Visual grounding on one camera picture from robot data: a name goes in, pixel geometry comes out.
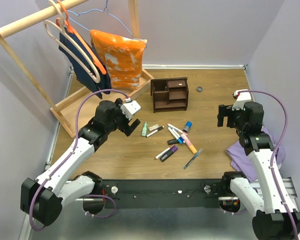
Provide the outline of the black white marker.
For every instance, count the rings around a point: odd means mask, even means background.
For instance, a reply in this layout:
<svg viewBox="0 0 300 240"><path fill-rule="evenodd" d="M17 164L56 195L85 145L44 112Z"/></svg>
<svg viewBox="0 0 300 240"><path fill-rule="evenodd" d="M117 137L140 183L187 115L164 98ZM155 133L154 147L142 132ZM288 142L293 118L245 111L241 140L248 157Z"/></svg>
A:
<svg viewBox="0 0 300 240"><path fill-rule="evenodd" d="M155 133L161 131L164 128L164 126L160 126L157 129L151 131L149 134L146 135L147 138L149 138L150 136L154 135Z"/></svg>

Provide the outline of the white brown marker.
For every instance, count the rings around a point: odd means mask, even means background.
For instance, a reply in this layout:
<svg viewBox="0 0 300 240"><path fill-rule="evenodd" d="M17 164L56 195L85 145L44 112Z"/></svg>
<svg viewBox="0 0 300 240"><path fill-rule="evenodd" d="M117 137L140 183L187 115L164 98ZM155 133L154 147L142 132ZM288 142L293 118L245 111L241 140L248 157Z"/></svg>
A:
<svg viewBox="0 0 300 240"><path fill-rule="evenodd" d="M166 148L164 151L162 151L161 153L159 153L154 159L158 160L159 158L161 158L170 149L171 149L170 147Z"/></svg>

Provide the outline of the clear blue pen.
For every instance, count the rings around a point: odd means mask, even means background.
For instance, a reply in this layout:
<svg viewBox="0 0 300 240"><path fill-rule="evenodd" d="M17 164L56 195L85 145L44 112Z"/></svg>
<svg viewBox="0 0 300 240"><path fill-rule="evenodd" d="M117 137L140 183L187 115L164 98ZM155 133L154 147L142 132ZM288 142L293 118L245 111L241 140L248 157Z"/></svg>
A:
<svg viewBox="0 0 300 240"><path fill-rule="evenodd" d="M194 154L194 156L188 161L188 163L183 167L183 169L185 170L202 152L203 152L203 148L200 148L198 150L197 153Z"/></svg>

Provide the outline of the orange pink highlighter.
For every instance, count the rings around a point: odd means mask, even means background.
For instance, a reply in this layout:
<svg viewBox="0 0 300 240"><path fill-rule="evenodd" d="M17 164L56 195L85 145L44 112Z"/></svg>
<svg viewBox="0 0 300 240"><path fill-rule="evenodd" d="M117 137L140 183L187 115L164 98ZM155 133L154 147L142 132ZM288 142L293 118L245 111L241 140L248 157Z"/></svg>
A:
<svg viewBox="0 0 300 240"><path fill-rule="evenodd" d="M192 142L190 141L190 139L187 137L187 135L185 135L184 133L182 133L180 136L184 139L184 141L185 141L186 145L188 146L188 148L190 149L190 151L193 154L196 154L198 151L194 147L194 145L192 144Z"/></svg>

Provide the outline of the purple black highlighter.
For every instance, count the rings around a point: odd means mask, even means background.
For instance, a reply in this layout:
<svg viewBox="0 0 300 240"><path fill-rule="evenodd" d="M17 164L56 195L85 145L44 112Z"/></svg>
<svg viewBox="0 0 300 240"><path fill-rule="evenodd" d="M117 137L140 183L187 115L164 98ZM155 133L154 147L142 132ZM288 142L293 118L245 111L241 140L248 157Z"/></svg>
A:
<svg viewBox="0 0 300 240"><path fill-rule="evenodd" d="M159 159L161 162L164 162L166 159L168 159L171 155L173 155L179 148L176 145L173 145L169 148L169 150L164 153Z"/></svg>

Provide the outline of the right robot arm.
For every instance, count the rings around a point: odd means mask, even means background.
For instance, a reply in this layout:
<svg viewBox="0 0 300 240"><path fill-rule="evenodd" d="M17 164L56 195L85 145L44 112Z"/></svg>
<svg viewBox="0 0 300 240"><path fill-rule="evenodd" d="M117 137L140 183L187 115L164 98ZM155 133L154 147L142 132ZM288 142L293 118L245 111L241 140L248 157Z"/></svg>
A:
<svg viewBox="0 0 300 240"><path fill-rule="evenodd" d="M280 176L275 160L275 148L268 134L262 131L264 110L257 102L240 106L219 105L217 125L234 128L253 168L261 190L259 195L241 172L226 172L220 191L235 194L252 216L252 228L259 240L298 239L300 212L292 202Z"/></svg>

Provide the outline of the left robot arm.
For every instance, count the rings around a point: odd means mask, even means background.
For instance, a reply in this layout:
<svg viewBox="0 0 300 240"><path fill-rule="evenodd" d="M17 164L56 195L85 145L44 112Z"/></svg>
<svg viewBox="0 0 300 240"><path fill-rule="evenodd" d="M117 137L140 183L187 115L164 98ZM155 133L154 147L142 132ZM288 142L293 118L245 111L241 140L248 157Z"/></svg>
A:
<svg viewBox="0 0 300 240"><path fill-rule="evenodd" d="M95 115L76 133L66 152L36 179L27 178L22 183L20 209L29 215L34 230L41 230L35 226L34 220L44 227L50 226L63 207L80 197L107 198L102 178L90 171L84 172L71 183L67 181L108 140L110 133L119 130L130 136L141 123L139 119L130 122L140 110L141 106L135 100L126 103L120 98L114 102L101 101Z"/></svg>

